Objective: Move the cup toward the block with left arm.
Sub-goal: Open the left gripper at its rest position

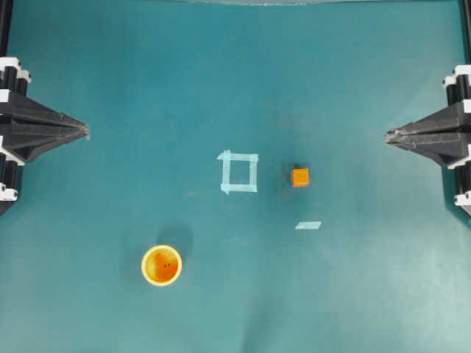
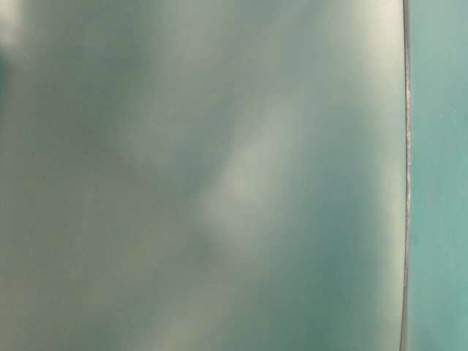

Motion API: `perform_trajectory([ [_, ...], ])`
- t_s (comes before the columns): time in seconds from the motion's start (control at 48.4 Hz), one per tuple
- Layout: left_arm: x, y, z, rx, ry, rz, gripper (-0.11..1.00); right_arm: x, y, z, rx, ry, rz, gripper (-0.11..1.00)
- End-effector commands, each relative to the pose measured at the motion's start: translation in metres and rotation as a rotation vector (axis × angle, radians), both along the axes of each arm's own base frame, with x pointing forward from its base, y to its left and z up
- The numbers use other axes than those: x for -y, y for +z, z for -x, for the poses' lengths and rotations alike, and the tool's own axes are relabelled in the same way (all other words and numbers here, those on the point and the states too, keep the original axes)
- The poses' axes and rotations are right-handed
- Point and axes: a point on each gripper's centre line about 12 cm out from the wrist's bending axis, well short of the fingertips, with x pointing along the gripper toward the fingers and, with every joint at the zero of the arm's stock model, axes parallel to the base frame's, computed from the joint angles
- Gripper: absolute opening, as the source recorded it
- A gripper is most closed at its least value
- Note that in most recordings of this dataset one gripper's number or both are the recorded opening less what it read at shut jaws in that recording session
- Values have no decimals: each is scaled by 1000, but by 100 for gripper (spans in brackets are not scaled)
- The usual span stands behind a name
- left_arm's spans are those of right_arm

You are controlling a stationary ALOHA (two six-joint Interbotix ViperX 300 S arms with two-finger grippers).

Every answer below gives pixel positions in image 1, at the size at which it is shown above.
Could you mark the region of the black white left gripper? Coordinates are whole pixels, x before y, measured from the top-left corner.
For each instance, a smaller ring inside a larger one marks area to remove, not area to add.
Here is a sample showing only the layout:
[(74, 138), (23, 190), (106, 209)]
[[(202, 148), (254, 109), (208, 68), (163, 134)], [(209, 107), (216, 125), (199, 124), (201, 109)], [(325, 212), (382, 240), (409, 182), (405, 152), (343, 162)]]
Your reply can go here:
[(26, 163), (90, 133), (87, 124), (27, 98), (30, 82), (18, 58), (1, 58), (1, 214), (18, 201)]

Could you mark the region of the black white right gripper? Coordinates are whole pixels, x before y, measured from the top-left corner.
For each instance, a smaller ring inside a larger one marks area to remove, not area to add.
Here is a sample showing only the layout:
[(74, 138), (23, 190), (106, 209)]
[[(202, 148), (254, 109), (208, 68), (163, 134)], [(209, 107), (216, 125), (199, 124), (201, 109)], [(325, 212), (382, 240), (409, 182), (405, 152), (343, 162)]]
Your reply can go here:
[(470, 215), (470, 65), (457, 65), (442, 84), (448, 107), (390, 129), (384, 138), (387, 144), (454, 170), (454, 204)]

